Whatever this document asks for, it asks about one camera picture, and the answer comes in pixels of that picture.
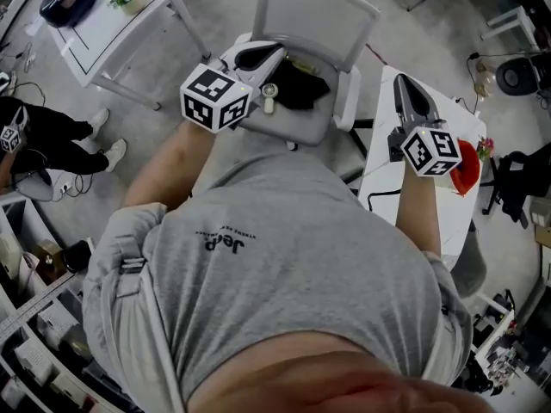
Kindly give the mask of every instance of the concrete floor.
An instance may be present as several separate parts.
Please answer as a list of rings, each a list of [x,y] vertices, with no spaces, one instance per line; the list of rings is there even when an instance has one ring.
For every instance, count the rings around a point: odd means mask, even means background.
[[[256,0],[184,0],[196,19],[214,55],[225,51],[235,38],[251,29]],[[427,0],[413,12],[400,7],[402,0],[368,0],[381,10],[370,45],[392,66],[397,67],[448,96],[461,96],[471,108],[474,93],[465,62],[475,51],[504,53],[523,47],[512,34],[482,42],[485,17],[504,8],[492,7],[492,0]],[[65,197],[58,203],[42,203],[40,208],[64,243],[92,236],[98,240],[109,215],[119,206],[128,184],[161,142],[182,120],[178,88],[194,69],[201,55],[187,36],[182,23],[173,18],[146,39],[119,75],[119,80],[156,97],[163,109],[153,112],[105,90],[78,86],[45,27],[29,38],[23,28],[36,18],[40,0],[22,11],[9,38],[8,53],[19,52],[28,41],[36,59],[28,73],[19,69],[20,81],[38,83],[46,94],[46,105],[77,120],[86,120],[96,110],[107,107],[112,117],[102,129],[99,143],[108,148],[120,137],[128,142],[128,153],[112,174],[94,176],[91,190],[76,199]],[[0,67],[13,65],[4,59]],[[375,116],[382,63],[366,48],[359,58],[362,72],[362,98],[358,118]],[[20,88],[17,95],[28,102],[40,102],[33,87]],[[548,112],[533,97],[513,98],[498,92],[479,104],[480,118],[488,135],[495,140],[498,155],[514,150],[531,153],[551,140]],[[366,145],[369,132],[362,132]],[[247,155],[267,149],[286,151],[284,143],[242,129],[219,135],[214,151],[203,170],[195,192],[206,188],[227,167]],[[331,130],[325,142],[315,149],[302,149],[319,156],[338,174],[362,164],[347,136]],[[539,253],[533,231],[497,208],[489,218],[480,209],[490,191],[481,190],[474,222],[480,229],[480,243],[488,264],[486,293],[493,295],[506,287],[521,305],[539,274]]]

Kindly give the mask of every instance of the person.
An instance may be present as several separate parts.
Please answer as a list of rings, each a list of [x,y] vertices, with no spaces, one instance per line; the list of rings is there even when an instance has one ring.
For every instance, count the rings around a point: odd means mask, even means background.
[[[406,167],[395,227],[300,153],[238,163],[189,198],[213,143],[179,126],[84,279],[90,350],[142,410],[491,411],[444,386],[473,331],[432,179]]]
[[[27,109],[30,132],[26,136],[25,145],[21,145],[15,153],[6,153],[0,149],[0,188],[9,185],[12,174],[44,168],[77,175],[111,172],[127,151],[124,139],[117,140],[109,150],[95,154],[89,154],[72,142],[84,138],[95,139],[109,118],[106,108],[84,122],[73,120],[50,108],[27,104],[12,96],[0,96],[0,127],[11,124],[21,106]]]

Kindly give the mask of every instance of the red object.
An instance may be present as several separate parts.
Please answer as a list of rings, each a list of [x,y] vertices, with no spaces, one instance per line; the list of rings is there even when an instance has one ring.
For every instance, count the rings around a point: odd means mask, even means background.
[[[475,148],[467,141],[457,139],[461,152],[462,162],[449,175],[455,188],[464,196],[479,180],[480,160]]]

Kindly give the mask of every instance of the white desk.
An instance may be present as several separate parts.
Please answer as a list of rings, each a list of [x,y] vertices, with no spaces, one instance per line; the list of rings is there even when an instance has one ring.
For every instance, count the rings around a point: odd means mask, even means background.
[[[96,0],[89,14],[74,28],[50,27],[53,39],[83,87],[92,83],[157,110],[160,108],[158,102],[107,77],[104,74],[106,67],[121,68],[155,27],[158,18],[166,12],[170,13],[166,8],[169,4],[182,18],[204,58],[210,57],[210,51],[203,43],[183,0],[146,0],[146,7],[132,16],[124,14],[121,9],[109,7],[108,2]]]
[[[400,189],[404,178],[404,162],[391,163],[388,154],[387,137],[399,126],[399,118],[394,107],[394,78],[403,72],[385,66],[381,78],[381,92],[377,115],[373,124],[373,136],[369,147],[368,160],[363,172],[362,186],[358,199],[368,209],[368,196]],[[470,114],[461,104],[457,104],[426,84],[418,81],[434,99],[440,117],[446,120],[457,138],[469,141],[475,148],[481,136],[486,136],[486,125]],[[436,187],[436,205],[440,240],[444,261],[452,268],[460,255],[473,215],[479,182],[461,197],[450,189]],[[391,224],[396,223],[399,195],[376,196],[371,198],[373,212]]]

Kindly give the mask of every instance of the person in black pants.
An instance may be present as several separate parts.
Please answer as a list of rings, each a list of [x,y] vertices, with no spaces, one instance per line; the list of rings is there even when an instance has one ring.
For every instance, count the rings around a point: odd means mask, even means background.
[[[26,144],[16,154],[0,150],[0,188],[9,184],[11,174],[44,168],[77,175],[111,172],[126,153],[124,139],[116,141],[109,150],[95,154],[72,142],[94,139],[109,117],[106,108],[89,121],[75,121],[50,108],[27,104],[11,96],[0,96],[0,127],[9,125],[21,106],[27,109],[30,132]]]

